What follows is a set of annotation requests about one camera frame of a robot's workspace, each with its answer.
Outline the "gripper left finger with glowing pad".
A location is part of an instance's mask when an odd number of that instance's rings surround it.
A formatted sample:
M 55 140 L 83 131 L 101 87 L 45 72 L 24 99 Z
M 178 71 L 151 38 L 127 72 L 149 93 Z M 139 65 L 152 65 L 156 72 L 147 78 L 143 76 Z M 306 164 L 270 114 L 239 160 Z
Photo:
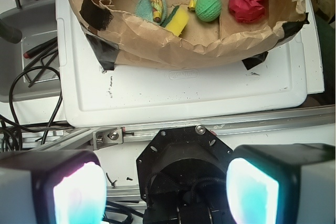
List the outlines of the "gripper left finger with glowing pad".
M 1 153 L 1 223 L 100 223 L 106 199 L 93 151 Z

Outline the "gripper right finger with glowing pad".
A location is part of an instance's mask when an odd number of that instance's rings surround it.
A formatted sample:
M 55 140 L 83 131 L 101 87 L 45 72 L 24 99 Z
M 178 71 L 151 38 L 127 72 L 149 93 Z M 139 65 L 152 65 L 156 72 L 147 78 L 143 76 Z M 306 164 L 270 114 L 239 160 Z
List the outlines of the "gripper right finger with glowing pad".
M 335 147 L 241 145 L 226 192 L 236 223 L 335 223 Z

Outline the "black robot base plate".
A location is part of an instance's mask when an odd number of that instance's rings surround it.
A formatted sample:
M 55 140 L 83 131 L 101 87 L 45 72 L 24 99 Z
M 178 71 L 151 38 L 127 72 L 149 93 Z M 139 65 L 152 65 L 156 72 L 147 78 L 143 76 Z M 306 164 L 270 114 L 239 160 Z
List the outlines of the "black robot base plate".
M 234 223 L 226 172 L 233 150 L 208 129 L 162 129 L 136 160 L 143 223 Z

